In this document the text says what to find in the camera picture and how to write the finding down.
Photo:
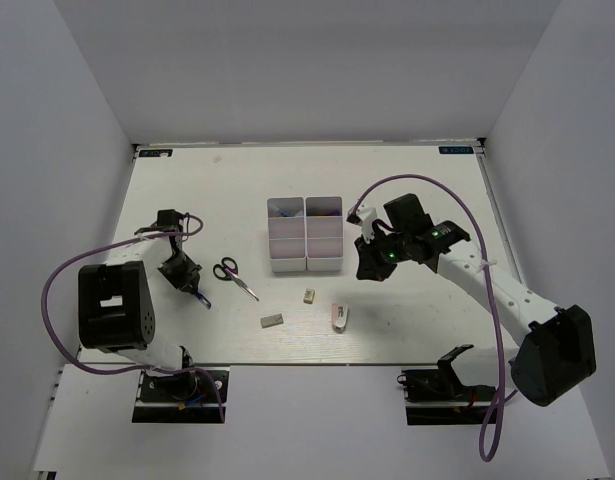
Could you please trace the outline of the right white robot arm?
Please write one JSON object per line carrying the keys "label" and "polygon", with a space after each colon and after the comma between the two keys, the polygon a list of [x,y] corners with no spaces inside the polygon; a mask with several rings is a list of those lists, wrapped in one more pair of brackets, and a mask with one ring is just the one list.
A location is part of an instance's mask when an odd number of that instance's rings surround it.
{"label": "right white robot arm", "polygon": [[434,223],[414,194],[385,204],[389,220],[360,205],[348,212],[361,229],[354,245],[359,280],[386,280],[413,261],[455,284],[489,313],[516,343],[511,380],[532,403],[545,407],[597,369],[592,322],[577,305],[562,308],[528,290],[486,261],[478,244],[452,221]]}

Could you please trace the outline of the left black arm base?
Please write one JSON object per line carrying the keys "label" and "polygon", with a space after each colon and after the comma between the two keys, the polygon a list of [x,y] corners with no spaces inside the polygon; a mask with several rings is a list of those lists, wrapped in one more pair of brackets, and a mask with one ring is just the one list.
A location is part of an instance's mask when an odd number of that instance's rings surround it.
{"label": "left black arm base", "polygon": [[213,383],[200,373],[178,376],[142,374],[133,407],[134,424],[221,424],[218,390],[227,410],[230,371],[209,369]]}

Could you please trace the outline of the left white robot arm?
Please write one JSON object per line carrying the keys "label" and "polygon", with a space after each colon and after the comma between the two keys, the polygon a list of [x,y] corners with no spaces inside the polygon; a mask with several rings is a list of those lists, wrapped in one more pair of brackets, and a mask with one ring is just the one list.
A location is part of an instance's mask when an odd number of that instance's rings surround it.
{"label": "left white robot arm", "polygon": [[188,351],[157,331],[149,278],[159,273],[174,290],[211,306],[199,289],[202,267],[183,250],[192,218],[174,209],[160,210],[156,221],[138,229],[130,244],[78,273],[82,346],[166,370],[164,387],[178,399],[196,392],[199,377],[188,368]]}

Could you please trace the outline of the blue pen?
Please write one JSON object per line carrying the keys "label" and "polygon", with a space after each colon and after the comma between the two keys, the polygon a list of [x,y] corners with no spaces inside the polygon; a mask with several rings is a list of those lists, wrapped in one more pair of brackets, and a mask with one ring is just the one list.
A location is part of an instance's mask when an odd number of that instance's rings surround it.
{"label": "blue pen", "polygon": [[202,303],[202,305],[206,309],[211,309],[212,308],[211,302],[202,293],[197,292],[196,293],[196,298]]}
{"label": "blue pen", "polygon": [[285,210],[281,209],[278,206],[275,207],[275,211],[279,217],[282,217],[282,218],[292,218],[293,217],[292,214],[287,213]]}

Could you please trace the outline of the black handled scissors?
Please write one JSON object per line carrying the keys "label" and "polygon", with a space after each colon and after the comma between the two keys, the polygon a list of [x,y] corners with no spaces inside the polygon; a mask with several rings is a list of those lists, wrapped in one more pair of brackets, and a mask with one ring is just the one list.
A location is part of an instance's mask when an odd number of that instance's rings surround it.
{"label": "black handled scissors", "polygon": [[256,293],[240,278],[238,264],[233,258],[223,257],[213,266],[213,274],[218,280],[232,282],[255,301],[260,301]]}

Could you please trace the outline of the pink white stapler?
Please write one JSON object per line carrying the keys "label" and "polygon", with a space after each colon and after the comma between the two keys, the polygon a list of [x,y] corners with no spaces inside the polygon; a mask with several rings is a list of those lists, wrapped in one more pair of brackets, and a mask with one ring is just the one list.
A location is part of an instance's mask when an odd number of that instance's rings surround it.
{"label": "pink white stapler", "polygon": [[333,303],[331,307],[331,325],[336,333],[345,331],[348,321],[349,308],[345,304]]}

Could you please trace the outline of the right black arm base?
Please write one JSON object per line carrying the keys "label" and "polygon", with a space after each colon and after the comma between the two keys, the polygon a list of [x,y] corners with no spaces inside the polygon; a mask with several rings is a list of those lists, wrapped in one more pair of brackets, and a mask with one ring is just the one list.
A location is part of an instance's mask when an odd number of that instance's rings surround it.
{"label": "right black arm base", "polygon": [[408,426],[478,425],[494,399],[496,387],[464,383],[452,363],[474,348],[454,347],[433,366],[404,367],[396,381],[402,388]]}

